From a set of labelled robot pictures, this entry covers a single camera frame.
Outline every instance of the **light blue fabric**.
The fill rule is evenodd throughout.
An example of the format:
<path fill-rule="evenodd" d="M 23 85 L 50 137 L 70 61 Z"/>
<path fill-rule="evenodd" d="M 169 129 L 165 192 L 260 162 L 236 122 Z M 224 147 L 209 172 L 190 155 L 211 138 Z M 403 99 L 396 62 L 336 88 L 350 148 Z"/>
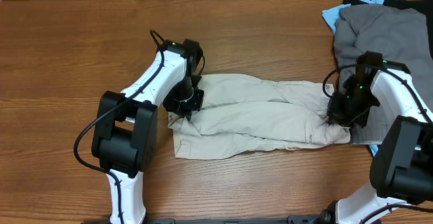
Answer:
<path fill-rule="evenodd" d="M 385 0 L 361 0 L 368 4 L 384 4 Z M 340 9 L 349 7 L 350 4 L 343 4 L 336 7 L 333 7 L 328 10 L 322 11 L 322 16 L 325 19 L 327 25 L 331 28 L 332 32 L 336 33 L 336 20 L 340 18 Z"/>
<path fill-rule="evenodd" d="M 378 147 L 378 145 L 369 145 L 369 147 L 370 147 L 370 150 L 371 150 L 371 154 L 374 157 L 376 155 L 376 153 L 378 152 L 379 147 Z"/>

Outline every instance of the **black metal mount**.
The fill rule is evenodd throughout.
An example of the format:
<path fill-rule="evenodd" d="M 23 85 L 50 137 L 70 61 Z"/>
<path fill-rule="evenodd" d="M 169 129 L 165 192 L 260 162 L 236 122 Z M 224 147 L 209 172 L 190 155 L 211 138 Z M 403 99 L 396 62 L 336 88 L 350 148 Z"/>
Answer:
<path fill-rule="evenodd" d="M 165 41 L 163 47 L 187 60 L 187 72 L 183 80 L 170 90 L 162 105 L 167 112 L 174 112 L 189 120 L 192 111 L 200 110 L 203 103 L 204 91 L 198 89 L 202 77 L 193 75 L 203 57 L 203 50 L 198 42 L 189 39 L 184 40 L 182 45 L 173 45 L 172 41 Z"/>
<path fill-rule="evenodd" d="M 99 102 L 97 116 L 123 102 L 123 94 L 107 91 Z M 117 127 L 126 117 L 134 118 L 132 131 Z M 124 108 L 110 114 L 95 126 L 92 155 L 99 158 L 101 168 L 114 169 L 134 177 L 145 171 L 156 151 L 158 107 L 149 102 L 130 101 Z"/>
<path fill-rule="evenodd" d="M 150 219 L 147 224 L 318 224 L 319 215 L 293 215 L 287 218 L 221 219 L 176 221 L 174 219 Z"/>
<path fill-rule="evenodd" d="M 430 125 L 397 116 L 370 167 L 370 182 L 379 197 L 414 205 L 433 200 L 432 136 Z"/>
<path fill-rule="evenodd" d="M 391 61 L 385 63 L 382 54 L 371 51 L 359 56 L 357 64 L 402 70 L 410 74 L 405 64 Z M 344 127 L 351 127 L 356 123 L 364 127 L 367 124 L 370 107 L 380 106 L 379 101 L 371 94 L 370 90 L 374 76 L 378 71 L 362 67 L 357 67 L 355 71 L 343 84 L 346 91 L 332 94 L 327 109 L 329 123 Z"/>

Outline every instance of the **beige pants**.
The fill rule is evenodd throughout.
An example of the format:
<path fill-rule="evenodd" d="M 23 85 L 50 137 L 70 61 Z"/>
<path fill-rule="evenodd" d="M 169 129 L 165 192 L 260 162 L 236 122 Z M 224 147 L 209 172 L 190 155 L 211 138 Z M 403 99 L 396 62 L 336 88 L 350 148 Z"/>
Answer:
<path fill-rule="evenodd" d="M 327 103 L 321 84 L 264 81 L 243 74 L 203 76 L 202 110 L 191 120 L 170 113 L 175 155 L 224 159 L 254 150 L 297 150 L 348 143 L 350 133 L 325 122 Z M 327 92 L 334 92 L 326 85 Z"/>

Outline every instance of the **black fabric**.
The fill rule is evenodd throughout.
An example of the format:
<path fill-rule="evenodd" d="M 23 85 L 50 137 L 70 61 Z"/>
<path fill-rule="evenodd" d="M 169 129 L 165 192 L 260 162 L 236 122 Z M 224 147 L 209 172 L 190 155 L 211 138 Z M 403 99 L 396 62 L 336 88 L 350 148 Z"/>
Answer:
<path fill-rule="evenodd" d="M 361 0 L 343 0 L 343 4 L 362 5 L 362 4 L 368 4 L 368 3 L 363 2 Z"/>
<path fill-rule="evenodd" d="M 433 0 L 385 0 L 384 5 L 395 7 L 400 10 L 413 8 L 426 16 L 430 55 L 433 58 Z"/>

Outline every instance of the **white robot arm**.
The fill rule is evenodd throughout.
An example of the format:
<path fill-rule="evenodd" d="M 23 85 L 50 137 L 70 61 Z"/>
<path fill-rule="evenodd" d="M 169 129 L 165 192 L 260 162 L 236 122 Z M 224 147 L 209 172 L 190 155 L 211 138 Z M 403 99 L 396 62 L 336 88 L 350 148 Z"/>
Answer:
<path fill-rule="evenodd" d="M 392 126 L 373 159 L 370 181 L 351 196 L 332 204 L 328 213 L 332 216 L 329 222 L 332 224 L 374 223 L 395 209 L 389 208 L 369 216 L 381 208 L 392 204 L 417 205 L 433 197 L 433 176 L 429 164 L 432 157 L 433 114 L 415 90 L 409 70 L 404 64 L 384 61 L 381 54 L 372 52 L 361 56 L 358 62 L 380 66 L 386 71 L 372 70 L 368 66 L 357 69 L 353 78 L 348 80 L 350 84 L 346 85 L 349 91 L 343 96 L 337 95 L 337 98 L 344 98 L 345 103 L 334 101 L 334 104 L 345 108 L 342 114 L 338 111 L 340 114 L 335 120 L 353 122 L 354 118 L 358 118 L 353 112 L 364 111 L 364 108 L 359 108 L 360 105 L 377 105 L 377 100 Z M 350 117 L 344 118 L 344 112 Z"/>
<path fill-rule="evenodd" d="M 169 112 L 187 118 L 200 110 L 204 92 L 197 88 L 200 75 L 193 73 L 201 58 L 202 49 L 195 41 L 164 41 L 152 65 L 136 82 L 121 93 L 107 91 L 102 96 L 98 116 L 133 96 L 126 106 L 96 124 L 93 136 L 92 154 L 110 172 L 111 224 L 144 223 L 143 171 L 156 151 L 157 109 L 164 105 Z M 116 120 L 134 123 L 133 131 L 115 126 Z M 120 182 L 120 191 L 112 175 Z"/>

